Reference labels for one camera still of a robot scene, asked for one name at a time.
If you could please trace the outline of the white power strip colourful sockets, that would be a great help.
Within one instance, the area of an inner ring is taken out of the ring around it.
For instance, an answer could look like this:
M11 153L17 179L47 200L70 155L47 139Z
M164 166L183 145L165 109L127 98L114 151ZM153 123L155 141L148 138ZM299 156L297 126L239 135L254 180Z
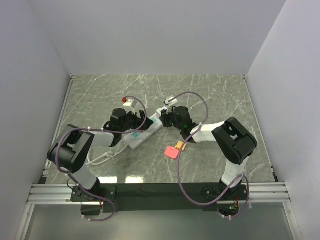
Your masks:
M161 110L166 110L166 107L161 107L156 110L156 113L149 117L153 121L153 124L148 130L139 130L124 137L124 143L132 150L138 148L142 143L148 140L153 134L163 127L163 123L160 120Z

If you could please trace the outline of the yellow charger plug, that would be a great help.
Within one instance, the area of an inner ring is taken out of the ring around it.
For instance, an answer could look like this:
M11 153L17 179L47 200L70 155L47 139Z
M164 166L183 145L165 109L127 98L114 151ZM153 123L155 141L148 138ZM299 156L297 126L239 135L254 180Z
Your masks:
M184 144L183 141L178 141L177 144L175 145L175 148L178 149L179 151L181 150L182 152L185 150L186 148L186 144Z

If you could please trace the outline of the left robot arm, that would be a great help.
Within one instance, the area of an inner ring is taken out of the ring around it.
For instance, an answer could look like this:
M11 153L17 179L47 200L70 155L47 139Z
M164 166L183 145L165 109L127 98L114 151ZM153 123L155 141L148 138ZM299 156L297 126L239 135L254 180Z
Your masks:
M103 130L109 132L88 132L78 130L72 124L67 125L47 152L47 159L67 171L82 185L82 195L88 201L96 200L100 195L100 180L91 173L85 164L93 143L98 146L114 147L122 140L122 133L129 130L148 130L153 124L143 110L136 113L126 112L123 108L112 111L110 120Z

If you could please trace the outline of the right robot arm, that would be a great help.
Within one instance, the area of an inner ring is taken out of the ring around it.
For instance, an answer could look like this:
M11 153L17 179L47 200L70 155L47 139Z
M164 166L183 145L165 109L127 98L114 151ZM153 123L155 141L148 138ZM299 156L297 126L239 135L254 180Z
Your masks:
M245 166L258 146L256 138L234 117L214 124L198 124L191 119L185 106L162 107L157 110L165 128L175 127L189 143L216 142L226 157L226 166L220 182L219 193L230 200L237 194L232 181L243 174Z

